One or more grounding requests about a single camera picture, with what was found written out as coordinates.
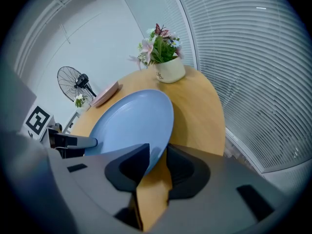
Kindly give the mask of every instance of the window blinds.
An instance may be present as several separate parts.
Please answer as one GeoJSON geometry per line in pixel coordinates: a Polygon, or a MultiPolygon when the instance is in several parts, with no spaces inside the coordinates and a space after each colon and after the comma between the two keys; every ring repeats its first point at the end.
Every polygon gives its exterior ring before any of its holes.
{"type": "Polygon", "coordinates": [[[312,157],[311,39],[286,0],[181,0],[226,127],[261,172],[312,157]]]}
{"type": "Polygon", "coordinates": [[[190,40],[187,34],[181,11],[176,0],[125,0],[136,19],[144,37],[147,29],[155,28],[156,23],[180,37],[182,42],[182,62],[195,67],[190,40]]]}

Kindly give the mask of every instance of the light blue plate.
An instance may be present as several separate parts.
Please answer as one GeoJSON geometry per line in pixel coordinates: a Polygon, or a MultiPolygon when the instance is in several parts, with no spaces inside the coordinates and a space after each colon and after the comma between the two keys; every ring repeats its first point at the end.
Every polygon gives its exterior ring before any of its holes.
{"type": "Polygon", "coordinates": [[[111,106],[90,133],[97,147],[85,155],[113,152],[136,144],[150,144],[148,174],[164,152],[174,125],[174,110],[168,96],[154,89],[130,94],[111,106]]]}

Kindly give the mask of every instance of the black fan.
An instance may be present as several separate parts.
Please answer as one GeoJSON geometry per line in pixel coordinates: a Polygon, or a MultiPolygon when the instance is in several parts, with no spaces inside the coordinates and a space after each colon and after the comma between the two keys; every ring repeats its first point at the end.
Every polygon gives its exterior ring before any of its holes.
{"type": "Polygon", "coordinates": [[[72,67],[61,67],[58,71],[58,84],[62,92],[71,101],[75,100],[75,97],[82,94],[86,97],[88,102],[91,102],[95,93],[89,84],[89,79],[86,74],[81,74],[78,70],[72,67]]]}

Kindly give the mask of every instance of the flower pot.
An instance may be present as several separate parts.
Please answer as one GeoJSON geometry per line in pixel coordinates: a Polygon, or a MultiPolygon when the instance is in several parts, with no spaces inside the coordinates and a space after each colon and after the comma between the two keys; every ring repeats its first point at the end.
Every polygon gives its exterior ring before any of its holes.
{"type": "Polygon", "coordinates": [[[180,57],[154,64],[154,68],[157,79],[164,83],[173,83],[185,76],[185,68],[180,57]]]}
{"type": "Polygon", "coordinates": [[[85,101],[82,105],[82,107],[77,108],[77,113],[82,115],[84,112],[86,112],[90,108],[90,104],[85,101]]]}

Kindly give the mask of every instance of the round table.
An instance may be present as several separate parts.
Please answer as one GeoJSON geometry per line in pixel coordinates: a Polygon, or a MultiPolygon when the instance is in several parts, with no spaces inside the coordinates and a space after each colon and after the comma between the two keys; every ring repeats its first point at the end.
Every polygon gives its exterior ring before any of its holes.
{"type": "MultiPolygon", "coordinates": [[[[115,102],[138,90],[159,89],[170,98],[174,108],[174,127],[169,142],[223,155],[225,123],[217,92],[202,73],[189,66],[185,66],[185,70],[185,77],[171,84],[159,82],[153,68],[125,76],[118,81],[119,90],[112,98],[98,108],[91,107],[81,115],[71,134],[89,136],[98,119],[115,102]]],[[[149,230],[165,211],[168,191],[171,188],[164,152],[136,190],[144,231],[149,230]]]]}

